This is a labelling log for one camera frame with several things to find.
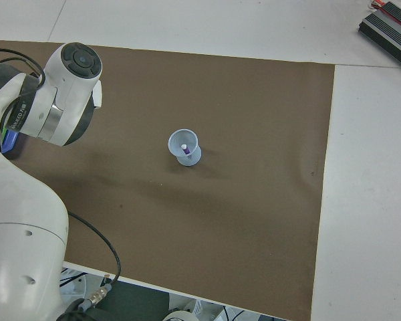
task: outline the round button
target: round button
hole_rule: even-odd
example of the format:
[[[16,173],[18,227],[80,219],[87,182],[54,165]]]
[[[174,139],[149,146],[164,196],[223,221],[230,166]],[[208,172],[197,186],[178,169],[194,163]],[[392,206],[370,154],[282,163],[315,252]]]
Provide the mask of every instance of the round button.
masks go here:
[[[94,64],[94,60],[91,55],[85,50],[78,50],[74,53],[74,62],[80,67],[89,68]]]

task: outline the white table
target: white table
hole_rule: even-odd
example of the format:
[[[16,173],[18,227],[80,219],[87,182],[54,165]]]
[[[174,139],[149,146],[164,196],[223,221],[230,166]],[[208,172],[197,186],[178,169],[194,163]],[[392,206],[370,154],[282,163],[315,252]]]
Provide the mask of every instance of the white table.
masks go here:
[[[367,4],[8,0],[0,39],[337,64],[311,319],[400,321],[401,66],[358,34]]]

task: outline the white robotic arm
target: white robotic arm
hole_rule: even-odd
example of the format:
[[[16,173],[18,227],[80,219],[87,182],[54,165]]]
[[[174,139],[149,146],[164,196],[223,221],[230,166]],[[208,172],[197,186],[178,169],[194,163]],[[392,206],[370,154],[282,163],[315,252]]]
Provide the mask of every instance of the white robotic arm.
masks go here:
[[[101,71],[98,55],[81,43],[53,53],[40,87],[0,63],[0,145],[3,128],[60,146],[77,140],[94,112],[92,92],[101,96]],[[57,320],[65,310],[58,282],[67,235],[59,197],[0,153],[0,320]]]

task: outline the dark green surface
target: dark green surface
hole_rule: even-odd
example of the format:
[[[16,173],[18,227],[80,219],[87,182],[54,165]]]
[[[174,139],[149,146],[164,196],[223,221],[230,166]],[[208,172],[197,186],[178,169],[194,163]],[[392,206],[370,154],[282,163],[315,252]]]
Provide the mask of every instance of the dark green surface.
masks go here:
[[[168,314],[169,293],[117,282],[97,307],[117,321],[162,321]]]

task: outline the brown table surface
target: brown table surface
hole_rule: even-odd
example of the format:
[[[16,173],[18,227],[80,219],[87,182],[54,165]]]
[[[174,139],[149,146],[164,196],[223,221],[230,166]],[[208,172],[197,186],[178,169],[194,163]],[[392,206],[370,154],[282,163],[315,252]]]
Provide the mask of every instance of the brown table surface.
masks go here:
[[[58,44],[0,47],[44,66]],[[309,320],[334,66],[95,49],[103,108],[85,135],[29,138],[14,163],[110,239],[123,276]],[[167,149],[179,128],[198,135],[194,167]],[[73,219],[66,259],[115,271]]]

